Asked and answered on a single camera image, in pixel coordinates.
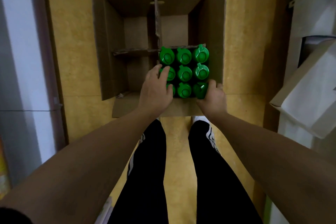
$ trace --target bottle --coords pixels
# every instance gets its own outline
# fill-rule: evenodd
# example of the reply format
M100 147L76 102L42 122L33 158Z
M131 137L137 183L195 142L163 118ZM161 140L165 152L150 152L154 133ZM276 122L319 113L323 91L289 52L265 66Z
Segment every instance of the bottle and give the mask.
M177 61L182 65L187 65L191 61L191 52L188 49L177 48Z
M173 96L175 96L175 91L176 91L176 89L175 89L175 86L173 85Z
M180 80L183 82L189 81L193 76L193 72L191 71L191 69L189 67L184 67L183 65L180 65L179 67L180 69L177 72L177 75Z
M194 76L199 80L205 80L209 76L209 68L201 63L194 69Z
M162 47L159 57L164 65L170 65L175 60L175 54L170 48Z
M208 84L206 82L197 82L193 87L192 91L198 99L204 99L207 94Z
M176 76L175 69L172 68L172 67L170 67L169 72L168 72L168 78L167 78L167 81L172 81L172 80L174 80L175 76Z
M198 45L198 48L193 51L192 58L197 63L204 63L209 58L209 51L207 48L203 47L202 44Z
M191 94L191 86L186 82L180 82L177 87L177 94L181 98L188 98Z

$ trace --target black pants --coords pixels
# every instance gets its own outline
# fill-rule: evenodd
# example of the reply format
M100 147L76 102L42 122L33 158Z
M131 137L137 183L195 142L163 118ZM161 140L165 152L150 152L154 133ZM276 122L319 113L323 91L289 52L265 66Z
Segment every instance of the black pants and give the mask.
M210 125L196 121L188 139L197 175L197 224L262 223L238 177L219 154ZM158 120L148 126L140 142L109 224L168 223L163 188L166 134Z

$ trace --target left hand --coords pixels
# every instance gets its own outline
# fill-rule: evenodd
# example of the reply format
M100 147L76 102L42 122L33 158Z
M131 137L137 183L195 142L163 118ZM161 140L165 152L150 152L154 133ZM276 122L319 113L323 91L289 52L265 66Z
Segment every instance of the left hand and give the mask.
M138 108L150 112L154 118L163 113L173 101L173 85L166 87L170 67L166 66L160 74L162 65L156 65L150 70L140 92Z

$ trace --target green bottle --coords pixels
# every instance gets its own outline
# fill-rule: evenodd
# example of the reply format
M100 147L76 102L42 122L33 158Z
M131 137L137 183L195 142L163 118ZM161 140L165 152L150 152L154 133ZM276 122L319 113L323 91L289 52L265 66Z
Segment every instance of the green bottle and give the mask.
M191 86L188 83L180 82L177 87L177 94L181 98L188 98L191 94Z
M201 63L194 69L194 76L199 80L205 80L209 76L209 68Z
M176 91L176 89L175 89L175 86L173 85L173 96L175 96L175 91Z
M192 91L198 99L204 99L207 94L208 84L206 82L197 82L193 87Z
M175 59L175 54L170 48L162 47L159 56L161 62L165 65L170 65Z
M167 78L167 81L172 81L172 80L174 80L175 75L176 75L176 73L175 73L175 69L172 68L172 67L170 67L169 72L168 72L168 78Z
M177 61L182 65L187 65L191 61L191 52L188 49L177 48Z
M203 47L202 44L198 46L196 50L193 51L192 53L192 58L195 60L197 63L204 63L208 60L209 58L209 51L207 48Z
M189 81L193 76L193 72L191 71L191 69L189 67L184 67L183 65L180 65L179 67L180 69L177 72L177 75L180 80L183 82Z

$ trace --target yellow floor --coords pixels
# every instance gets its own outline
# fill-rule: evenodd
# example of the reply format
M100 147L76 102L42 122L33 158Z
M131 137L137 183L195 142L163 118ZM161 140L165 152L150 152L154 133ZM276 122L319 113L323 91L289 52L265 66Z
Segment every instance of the yellow floor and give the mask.
M72 142L109 122L114 100L101 101L100 98L91 0L49 1L66 123ZM285 8L289 1L227 0L224 90L228 111L259 126L270 127L271 117L264 120L266 102L282 83L279 67L283 66L288 47L290 16ZM162 118L162 124L167 134L164 185L169 220L195 223L197 184L187 140L190 117ZM263 192L217 129L215 138L222 156L262 214ZM124 172L112 192L114 202L125 180Z

